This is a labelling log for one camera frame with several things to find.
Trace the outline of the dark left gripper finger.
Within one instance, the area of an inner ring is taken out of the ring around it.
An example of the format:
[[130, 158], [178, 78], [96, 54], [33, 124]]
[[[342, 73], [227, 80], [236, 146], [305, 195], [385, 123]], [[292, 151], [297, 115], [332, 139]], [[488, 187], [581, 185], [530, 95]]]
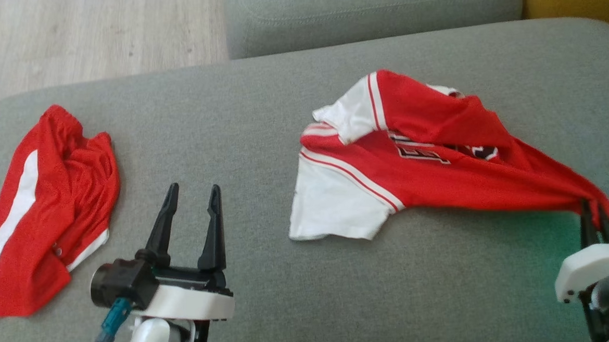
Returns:
[[179, 200], [179, 184], [172, 183], [166, 193], [163, 205], [155, 219], [146, 246], [137, 251], [137, 258], [153, 267], [169, 267], [171, 257], [168, 253], [172, 219], [176, 214]]
[[205, 273], [215, 273], [226, 268], [221, 188], [217, 184], [212, 186], [207, 211], [210, 221], [197, 268]]

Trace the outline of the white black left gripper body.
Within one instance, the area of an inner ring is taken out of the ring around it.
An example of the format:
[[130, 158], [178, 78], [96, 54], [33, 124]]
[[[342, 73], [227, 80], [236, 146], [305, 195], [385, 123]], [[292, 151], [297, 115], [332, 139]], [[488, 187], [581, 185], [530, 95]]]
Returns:
[[235, 314], [234, 293], [227, 288], [223, 271], [191, 268], [155, 269], [159, 281], [152, 301], [140, 317], [168, 320], [219, 321]]

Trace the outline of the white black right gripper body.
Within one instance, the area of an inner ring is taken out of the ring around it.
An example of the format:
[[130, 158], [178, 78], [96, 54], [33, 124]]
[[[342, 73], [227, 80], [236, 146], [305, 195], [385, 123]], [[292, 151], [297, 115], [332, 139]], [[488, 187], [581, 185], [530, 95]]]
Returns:
[[555, 296], [559, 302], [567, 304], [580, 299], [580, 295], [587, 295], [589, 302], [609, 301], [609, 243], [604, 243], [601, 227], [597, 228], [599, 244], [582, 249], [580, 233], [580, 250], [562, 262], [554, 282]]

